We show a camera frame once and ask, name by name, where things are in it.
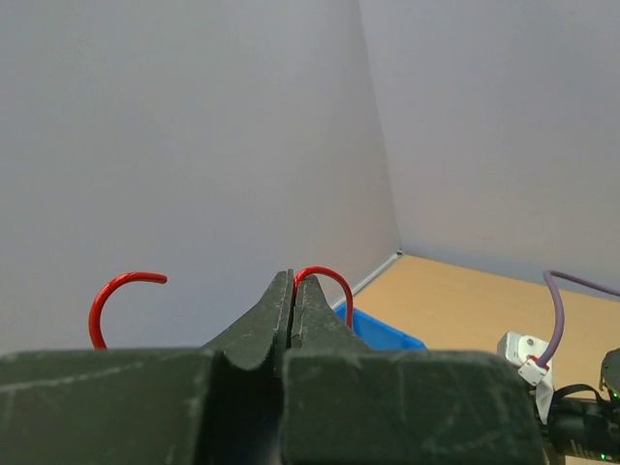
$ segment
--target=white wall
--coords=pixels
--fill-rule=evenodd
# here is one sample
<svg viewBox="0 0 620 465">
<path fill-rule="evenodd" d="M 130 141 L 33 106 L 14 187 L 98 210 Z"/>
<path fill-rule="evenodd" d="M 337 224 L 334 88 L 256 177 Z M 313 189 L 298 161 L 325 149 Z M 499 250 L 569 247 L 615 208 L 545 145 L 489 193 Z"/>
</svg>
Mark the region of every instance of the white wall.
<svg viewBox="0 0 620 465">
<path fill-rule="evenodd" d="M 403 247 L 620 282 L 620 2 L 362 0 Z"/>
<path fill-rule="evenodd" d="M 276 271 L 398 248 L 355 1 L 0 5 L 0 353 L 198 345 Z M 337 288 L 329 286 L 330 298 Z"/>
</svg>

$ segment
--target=electronic component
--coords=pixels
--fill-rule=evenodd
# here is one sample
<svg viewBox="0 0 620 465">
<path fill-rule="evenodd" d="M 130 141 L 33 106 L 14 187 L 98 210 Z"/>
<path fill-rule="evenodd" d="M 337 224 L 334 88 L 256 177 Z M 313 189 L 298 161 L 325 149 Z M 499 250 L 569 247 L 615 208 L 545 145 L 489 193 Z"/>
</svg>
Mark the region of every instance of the electronic component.
<svg viewBox="0 0 620 465">
<path fill-rule="evenodd" d="M 583 391 L 594 392 L 595 398 L 568 397 Z M 552 445 L 549 450 L 558 457 L 567 455 L 620 463 L 620 434 L 611 403 L 587 385 L 562 387 L 555 392 L 549 422 L 542 427 L 542 433 Z"/>
<path fill-rule="evenodd" d="M 615 401 L 620 395 L 620 349 L 607 352 L 601 363 L 599 389 L 607 389 L 611 399 Z"/>
<path fill-rule="evenodd" d="M 518 367 L 517 373 L 532 388 L 537 413 L 542 424 L 547 423 L 553 398 L 553 361 L 539 367 L 535 361 L 546 350 L 548 344 L 538 337 L 507 332 L 497 346 L 497 353 L 510 364 Z"/>
</svg>

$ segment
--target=blue bin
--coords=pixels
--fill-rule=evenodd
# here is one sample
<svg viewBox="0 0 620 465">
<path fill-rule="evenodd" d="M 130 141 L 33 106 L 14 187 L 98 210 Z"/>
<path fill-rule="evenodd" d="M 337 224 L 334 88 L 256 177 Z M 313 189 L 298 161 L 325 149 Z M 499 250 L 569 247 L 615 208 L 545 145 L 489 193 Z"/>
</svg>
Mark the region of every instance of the blue bin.
<svg viewBox="0 0 620 465">
<path fill-rule="evenodd" d="M 336 315 L 345 320 L 346 304 L 335 309 Z M 424 351 L 426 346 L 415 337 L 388 326 L 370 315 L 355 309 L 353 314 L 353 331 L 362 341 L 378 351 Z"/>
</svg>

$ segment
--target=wire hook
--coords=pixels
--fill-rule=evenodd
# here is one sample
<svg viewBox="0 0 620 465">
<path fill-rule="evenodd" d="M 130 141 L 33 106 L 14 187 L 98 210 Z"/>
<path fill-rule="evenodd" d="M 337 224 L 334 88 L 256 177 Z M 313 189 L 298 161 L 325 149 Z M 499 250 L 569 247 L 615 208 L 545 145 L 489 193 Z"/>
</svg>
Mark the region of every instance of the wire hook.
<svg viewBox="0 0 620 465">
<path fill-rule="evenodd" d="M 109 297 L 121 286 L 128 283 L 145 282 L 166 284 L 168 282 L 168 276 L 159 273 L 150 273 L 148 271 L 133 271 L 131 273 L 121 274 L 116 276 L 110 282 L 108 282 L 99 291 L 93 304 L 90 307 L 90 313 L 88 314 L 88 334 L 90 340 L 95 349 L 107 349 L 104 335 L 101 332 L 101 313 L 104 310 L 104 305 L 108 301 Z"/>
<path fill-rule="evenodd" d="M 345 313 L 345 324 L 353 328 L 353 292 L 351 291 L 351 287 L 347 280 L 343 278 L 340 274 L 336 273 L 333 269 L 326 268 L 325 266 L 308 266 L 307 268 L 303 268 L 300 272 L 298 272 L 294 277 L 294 300 L 297 295 L 297 288 L 299 287 L 299 283 L 303 281 L 307 276 L 311 274 L 323 274 L 323 276 L 328 276 L 334 281 L 336 281 L 342 290 L 345 293 L 345 300 L 347 302 L 346 313 Z"/>
</svg>

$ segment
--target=wooden floor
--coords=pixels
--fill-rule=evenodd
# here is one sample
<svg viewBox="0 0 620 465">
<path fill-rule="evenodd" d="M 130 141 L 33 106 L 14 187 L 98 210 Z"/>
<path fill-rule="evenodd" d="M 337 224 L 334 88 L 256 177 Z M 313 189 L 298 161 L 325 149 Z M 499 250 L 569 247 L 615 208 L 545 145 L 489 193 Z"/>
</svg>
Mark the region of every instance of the wooden floor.
<svg viewBox="0 0 620 465">
<path fill-rule="evenodd" d="M 553 358 L 556 388 L 575 383 L 597 387 L 603 357 L 620 346 L 620 303 L 571 292 L 562 292 L 562 297 L 566 326 Z M 495 353 L 508 330 L 544 340 L 553 331 L 546 286 L 408 256 L 355 301 L 356 308 L 416 336 L 429 349 Z"/>
</svg>

